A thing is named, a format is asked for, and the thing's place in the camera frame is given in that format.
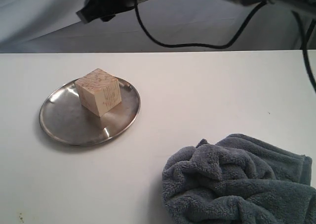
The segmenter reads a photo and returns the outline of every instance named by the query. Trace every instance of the metal plate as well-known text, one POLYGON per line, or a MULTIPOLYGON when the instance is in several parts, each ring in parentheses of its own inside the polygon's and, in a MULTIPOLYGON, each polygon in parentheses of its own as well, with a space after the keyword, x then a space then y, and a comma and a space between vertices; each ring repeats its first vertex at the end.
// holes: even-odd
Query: metal plate
POLYGON ((118 78, 122 102, 100 118, 81 106, 75 81, 53 92, 40 109, 40 126, 50 137, 68 145, 92 146, 120 135, 135 121, 140 97, 133 85, 118 78))

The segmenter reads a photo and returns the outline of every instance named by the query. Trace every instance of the wooden cube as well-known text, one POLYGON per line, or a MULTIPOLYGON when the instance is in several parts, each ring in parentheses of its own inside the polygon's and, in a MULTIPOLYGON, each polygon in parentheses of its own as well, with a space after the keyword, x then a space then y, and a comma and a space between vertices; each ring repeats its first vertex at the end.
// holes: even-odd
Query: wooden cube
POLYGON ((122 101, 119 80, 99 68, 75 81, 75 85, 81 104, 99 117, 122 101))

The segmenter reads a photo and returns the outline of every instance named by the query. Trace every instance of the plate rim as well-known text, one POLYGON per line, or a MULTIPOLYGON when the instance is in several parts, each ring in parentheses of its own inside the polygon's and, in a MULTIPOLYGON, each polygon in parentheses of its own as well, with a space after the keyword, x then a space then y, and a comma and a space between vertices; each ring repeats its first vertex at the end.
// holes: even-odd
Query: plate rim
POLYGON ((123 132, 125 132, 127 129, 129 129, 129 127, 135 122, 138 114, 139 114, 139 111, 140 111, 140 108, 141 108, 141 99, 140 99, 140 95, 137 91, 137 89, 128 81, 120 78, 120 77, 115 77, 117 78, 119 81, 123 81, 123 82, 126 82, 128 84, 130 84, 131 87, 133 87, 133 89, 135 90, 136 92, 136 95, 137 95, 137 98, 138 98, 138 101, 139 101, 139 105, 138 105, 138 109, 137 109, 137 113, 135 114, 134 118, 130 121, 130 123, 124 128, 122 129, 119 133, 117 133, 116 135, 112 136, 112 137, 109 137, 107 139, 104 139, 104 140, 101 140, 101 141, 98 141, 98 142, 91 142, 91 143, 87 143, 86 145, 80 145, 78 143, 69 143, 69 142, 66 142, 56 136, 54 136, 47 128, 46 126, 43 124, 43 118, 42 118, 42 112, 44 110, 44 105, 46 104, 46 102, 49 100, 50 97, 52 97, 57 91, 59 91, 61 88, 63 88, 64 86, 68 85, 68 84, 72 84, 72 83, 75 83, 76 80, 78 79, 75 79, 75 80, 72 80, 72 81, 69 81, 68 83, 65 83, 63 84, 62 86, 60 86, 59 88, 57 88, 56 90, 54 90, 46 99, 45 101, 43 102, 43 104, 41 105, 40 107, 40 112, 39 112, 39 125, 40 125, 40 128, 42 129, 42 131, 48 135, 51 139, 55 140, 55 141, 58 141, 64 145, 70 145, 70 146, 78 146, 78 147, 89 147, 89 146, 94 146, 94 145, 98 145, 98 144, 101 144, 101 143, 105 143, 107 141, 110 141, 118 136, 120 136, 123 132))

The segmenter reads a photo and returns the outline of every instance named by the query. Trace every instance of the white tabletop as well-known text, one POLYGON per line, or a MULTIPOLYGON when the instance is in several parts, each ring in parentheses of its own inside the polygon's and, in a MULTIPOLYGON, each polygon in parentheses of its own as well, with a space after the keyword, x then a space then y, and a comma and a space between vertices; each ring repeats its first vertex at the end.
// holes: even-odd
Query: white tabletop
MULTIPOLYGON (((316 51, 310 58, 316 72, 316 51)), ((316 95, 300 51, 3 54, 0 62, 2 224, 171 223, 162 169, 202 138, 243 133, 316 158, 316 95), (138 89, 139 117, 105 146, 58 146, 39 128, 40 106, 95 68, 138 89)))

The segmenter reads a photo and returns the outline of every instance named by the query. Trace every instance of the gray towel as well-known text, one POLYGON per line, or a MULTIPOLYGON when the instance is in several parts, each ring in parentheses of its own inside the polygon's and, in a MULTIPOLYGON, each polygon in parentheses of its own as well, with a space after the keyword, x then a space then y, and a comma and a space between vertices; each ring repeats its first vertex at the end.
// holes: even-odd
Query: gray towel
POLYGON ((310 157, 233 134, 174 154, 162 197, 176 224, 315 224, 310 157))

